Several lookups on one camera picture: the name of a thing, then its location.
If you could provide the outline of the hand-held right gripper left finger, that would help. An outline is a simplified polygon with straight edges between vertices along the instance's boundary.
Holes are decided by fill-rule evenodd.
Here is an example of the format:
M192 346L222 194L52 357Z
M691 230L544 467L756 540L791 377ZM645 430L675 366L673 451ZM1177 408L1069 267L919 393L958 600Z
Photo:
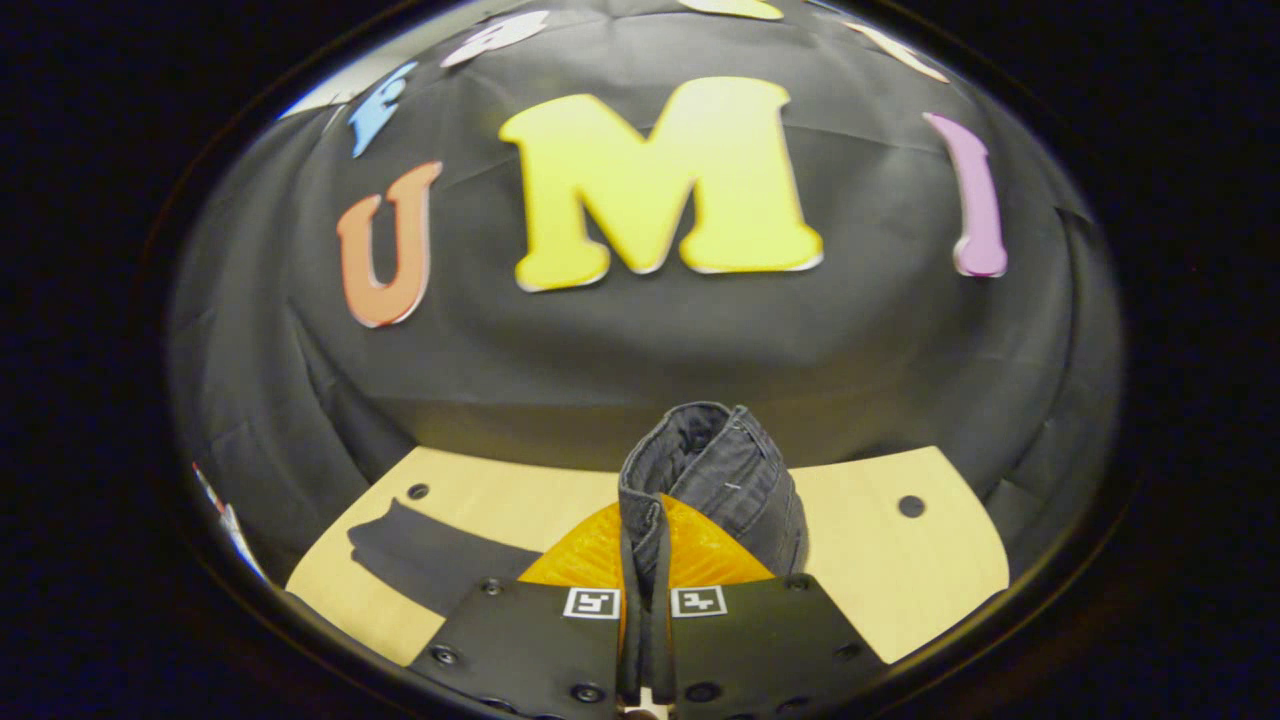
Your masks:
M481 579L410 671L513 716L617 717L627 623L620 537L611 503L518 577Z

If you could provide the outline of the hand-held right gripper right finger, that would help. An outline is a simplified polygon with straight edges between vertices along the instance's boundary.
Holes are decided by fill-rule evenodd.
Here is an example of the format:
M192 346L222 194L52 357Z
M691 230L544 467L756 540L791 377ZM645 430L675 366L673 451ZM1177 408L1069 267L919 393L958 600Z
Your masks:
M884 664L812 575L777 574L671 496L669 675L681 717L867 717Z

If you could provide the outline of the black jeans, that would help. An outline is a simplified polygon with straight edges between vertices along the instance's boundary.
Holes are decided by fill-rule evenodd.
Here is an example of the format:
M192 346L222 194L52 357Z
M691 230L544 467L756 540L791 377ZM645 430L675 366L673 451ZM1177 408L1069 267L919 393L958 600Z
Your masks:
M714 402L671 409L628 454L616 503L561 533L544 553L462 532L401 501L348 533L353 560L403 597L444 614L463 579L617 585L626 593L621 692L666 702L672 680L657 639L657 585L781 577L804 569L803 500L774 441L750 411Z

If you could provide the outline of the white printed board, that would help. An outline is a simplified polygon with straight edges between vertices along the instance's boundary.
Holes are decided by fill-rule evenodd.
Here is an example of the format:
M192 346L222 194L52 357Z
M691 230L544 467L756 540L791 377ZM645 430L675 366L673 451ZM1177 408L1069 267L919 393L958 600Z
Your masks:
M191 469L195 474L195 479L198 482L200 487L207 496L209 502L212 505L215 514L218 515L218 525L221 528L223 533L229 539L233 550L239 556L242 562L262 582L270 583L269 577L262 570L253 551L250 548L244 533L241 528L239 519L236 515L236 510L230 503L224 502L218 492L214 489L211 482L206 478L197 462L191 464Z

